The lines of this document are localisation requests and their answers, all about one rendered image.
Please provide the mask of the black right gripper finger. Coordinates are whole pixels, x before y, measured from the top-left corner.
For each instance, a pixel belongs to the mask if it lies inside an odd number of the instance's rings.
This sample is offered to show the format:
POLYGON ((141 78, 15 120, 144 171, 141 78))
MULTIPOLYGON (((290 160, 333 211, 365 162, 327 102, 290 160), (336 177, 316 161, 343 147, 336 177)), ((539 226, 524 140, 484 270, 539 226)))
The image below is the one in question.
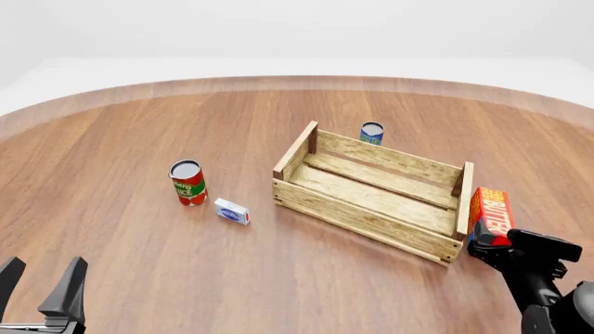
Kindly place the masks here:
POLYGON ((498 232, 489 229, 489 226, 484 222, 483 219, 478 219, 474 224, 471 241, 474 244, 482 246, 496 246, 497 238, 499 237, 498 232))

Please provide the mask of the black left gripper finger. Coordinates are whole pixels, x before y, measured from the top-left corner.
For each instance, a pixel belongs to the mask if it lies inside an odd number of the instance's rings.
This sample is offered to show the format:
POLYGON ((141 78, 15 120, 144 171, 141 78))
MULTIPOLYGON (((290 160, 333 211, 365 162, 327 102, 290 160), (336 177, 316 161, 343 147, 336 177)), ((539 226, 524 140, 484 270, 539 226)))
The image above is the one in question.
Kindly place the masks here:
POLYGON ((85 323, 84 283, 88 268, 82 257, 74 257, 62 278, 37 310, 45 316, 45 325, 85 323))
POLYGON ((11 257, 0 265, 0 316, 3 316, 14 288, 19 283, 26 263, 18 257, 11 257))

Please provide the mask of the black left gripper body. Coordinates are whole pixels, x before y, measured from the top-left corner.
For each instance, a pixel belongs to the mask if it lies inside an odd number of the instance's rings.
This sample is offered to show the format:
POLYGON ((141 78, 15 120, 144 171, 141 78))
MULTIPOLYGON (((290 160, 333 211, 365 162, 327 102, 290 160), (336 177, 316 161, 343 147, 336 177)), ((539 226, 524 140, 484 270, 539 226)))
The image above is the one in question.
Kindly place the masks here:
POLYGON ((56 327, 44 324, 0 324, 0 334, 84 334, 85 331, 85 325, 78 322, 56 327))

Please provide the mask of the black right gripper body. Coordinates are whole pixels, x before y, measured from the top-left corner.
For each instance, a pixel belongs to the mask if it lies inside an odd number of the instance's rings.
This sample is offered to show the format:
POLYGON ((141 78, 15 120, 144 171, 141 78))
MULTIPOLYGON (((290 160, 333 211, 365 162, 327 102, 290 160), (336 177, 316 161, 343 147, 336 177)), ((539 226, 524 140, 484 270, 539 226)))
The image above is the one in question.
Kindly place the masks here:
POLYGON ((513 267, 513 251, 514 248, 511 246, 493 246, 476 240, 471 240, 468 245, 468 253, 471 257, 483 261, 498 271, 509 271, 513 267))

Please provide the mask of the red orange butter box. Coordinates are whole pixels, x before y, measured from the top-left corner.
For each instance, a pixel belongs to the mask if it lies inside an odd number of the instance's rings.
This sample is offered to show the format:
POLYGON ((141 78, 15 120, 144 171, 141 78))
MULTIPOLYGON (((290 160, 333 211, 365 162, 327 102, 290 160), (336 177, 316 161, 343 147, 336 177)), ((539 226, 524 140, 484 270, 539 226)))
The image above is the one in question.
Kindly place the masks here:
POLYGON ((509 196, 505 191, 478 187, 471 197, 469 229, 472 233, 474 224, 483 219, 492 231, 497 231, 497 246, 509 246, 507 233, 515 227, 509 196))

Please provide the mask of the wooden slat tray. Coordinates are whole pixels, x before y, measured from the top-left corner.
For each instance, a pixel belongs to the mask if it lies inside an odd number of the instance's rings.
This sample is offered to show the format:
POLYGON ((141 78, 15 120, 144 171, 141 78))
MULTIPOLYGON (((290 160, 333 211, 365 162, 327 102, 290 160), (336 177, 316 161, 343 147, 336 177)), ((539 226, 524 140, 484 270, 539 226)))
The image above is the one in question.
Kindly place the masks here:
POLYGON ((272 189, 277 205, 449 266, 471 232, 473 172, 309 122, 274 167, 272 189))

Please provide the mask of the blue soup tin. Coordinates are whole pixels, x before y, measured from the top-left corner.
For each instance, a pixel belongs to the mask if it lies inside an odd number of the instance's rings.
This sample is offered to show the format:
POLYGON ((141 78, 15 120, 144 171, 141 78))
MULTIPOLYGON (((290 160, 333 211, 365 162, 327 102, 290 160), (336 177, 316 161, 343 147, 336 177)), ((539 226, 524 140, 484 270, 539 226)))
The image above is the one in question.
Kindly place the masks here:
POLYGON ((380 146, 384 128, 378 122, 364 122, 360 130, 359 140, 368 144, 380 146))

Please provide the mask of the red green tomato sauce tin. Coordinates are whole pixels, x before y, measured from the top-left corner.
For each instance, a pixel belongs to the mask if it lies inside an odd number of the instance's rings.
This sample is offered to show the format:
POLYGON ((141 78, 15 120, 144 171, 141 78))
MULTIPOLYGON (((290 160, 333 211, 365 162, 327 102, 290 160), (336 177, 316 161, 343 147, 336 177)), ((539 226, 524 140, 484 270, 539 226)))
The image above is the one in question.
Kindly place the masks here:
POLYGON ((201 205, 208 198, 203 170, 197 161, 177 161, 171 166, 169 177, 182 205, 201 205))

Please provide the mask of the small white blue box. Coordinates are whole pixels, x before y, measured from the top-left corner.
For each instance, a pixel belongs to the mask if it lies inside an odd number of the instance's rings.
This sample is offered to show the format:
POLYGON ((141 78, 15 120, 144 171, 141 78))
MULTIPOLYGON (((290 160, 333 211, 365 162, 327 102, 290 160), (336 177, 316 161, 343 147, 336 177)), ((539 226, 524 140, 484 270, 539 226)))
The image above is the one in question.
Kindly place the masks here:
POLYGON ((237 222, 240 225, 248 225, 250 222, 250 214, 247 208, 230 202, 226 199, 218 198, 215 203, 215 212, 217 215, 237 222))

